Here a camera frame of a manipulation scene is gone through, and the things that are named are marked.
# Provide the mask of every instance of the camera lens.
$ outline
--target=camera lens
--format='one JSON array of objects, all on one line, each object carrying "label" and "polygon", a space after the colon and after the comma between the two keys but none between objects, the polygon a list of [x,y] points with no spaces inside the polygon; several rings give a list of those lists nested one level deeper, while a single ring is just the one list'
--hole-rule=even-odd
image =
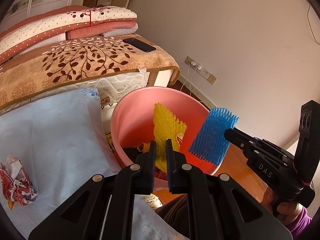
[{"label": "camera lens", "polygon": [[306,120],[306,127],[309,128],[310,125],[310,115],[308,115],[307,120]]},{"label": "camera lens", "polygon": [[306,114],[304,114],[303,115],[303,117],[302,117],[302,122],[301,122],[302,124],[302,128],[304,128],[305,126],[306,126]]}]

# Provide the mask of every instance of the candy wrapper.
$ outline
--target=candy wrapper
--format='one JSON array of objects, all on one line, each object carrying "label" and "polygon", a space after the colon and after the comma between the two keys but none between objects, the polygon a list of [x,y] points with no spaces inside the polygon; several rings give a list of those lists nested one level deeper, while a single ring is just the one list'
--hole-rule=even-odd
[{"label": "candy wrapper", "polygon": [[29,175],[17,157],[8,156],[5,165],[0,163],[0,178],[2,192],[10,210],[16,201],[25,206],[36,200],[38,193],[33,189]]}]

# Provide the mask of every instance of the pink bucket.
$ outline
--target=pink bucket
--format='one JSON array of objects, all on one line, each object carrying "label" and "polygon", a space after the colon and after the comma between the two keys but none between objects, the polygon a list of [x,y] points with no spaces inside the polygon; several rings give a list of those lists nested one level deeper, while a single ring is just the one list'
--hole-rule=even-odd
[{"label": "pink bucket", "polygon": [[[204,173],[214,174],[218,166],[200,160],[188,152],[209,111],[187,94],[164,87],[137,89],[124,96],[116,105],[111,117],[111,135],[116,149],[115,157],[120,166],[124,168],[132,164],[122,148],[137,147],[155,139],[153,136],[155,103],[165,105],[179,120],[186,123],[188,128],[180,152],[186,156],[187,162],[197,166]],[[155,178],[155,191],[166,188],[168,188],[166,180]]]}]

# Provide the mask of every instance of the white blanket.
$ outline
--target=white blanket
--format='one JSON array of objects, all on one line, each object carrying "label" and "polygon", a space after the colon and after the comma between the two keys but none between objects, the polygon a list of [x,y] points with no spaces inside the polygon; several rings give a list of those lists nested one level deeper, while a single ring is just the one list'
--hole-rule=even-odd
[{"label": "white blanket", "polygon": [[[43,98],[0,117],[0,161],[22,160],[38,199],[12,211],[0,203],[20,233],[30,232],[91,176],[119,172],[104,137],[96,89],[73,90]],[[185,239],[136,196],[132,239]]]}]

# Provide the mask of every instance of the wall socket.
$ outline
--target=wall socket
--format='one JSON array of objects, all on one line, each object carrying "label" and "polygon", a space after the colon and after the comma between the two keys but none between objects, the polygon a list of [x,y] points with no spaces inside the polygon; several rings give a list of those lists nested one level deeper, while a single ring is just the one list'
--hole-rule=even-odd
[{"label": "wall socket", "polygon": [[210,71],[206,70],[203,66],[201,66],[198,62],[196,62],[196,65],[193,66],[191,65],[191,62],[194,61],[196,62],[194,59],[192,59],[191,57],[187,57],[186,60],[184,61],[188,66],[192,67],[193,69],[195,69],[199,74],[201,74],[206,80],[209,81],[210,84],[214,84],[215,81],[217,80],[217,78],[212,75],[210,73]]}]

